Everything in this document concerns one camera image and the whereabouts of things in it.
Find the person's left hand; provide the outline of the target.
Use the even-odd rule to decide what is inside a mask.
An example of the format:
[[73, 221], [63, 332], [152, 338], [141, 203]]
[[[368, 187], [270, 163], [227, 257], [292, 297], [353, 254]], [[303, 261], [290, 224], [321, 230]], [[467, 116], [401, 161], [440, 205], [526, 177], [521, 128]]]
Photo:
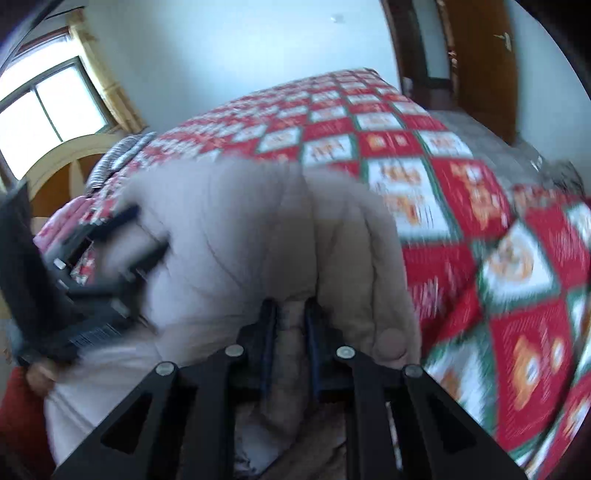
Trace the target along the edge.
[[31, 391], [44, 398], [53, 389], [58, 375], [59, 366], [49, 359], [43, 359], [31, 364], [25, 377]]

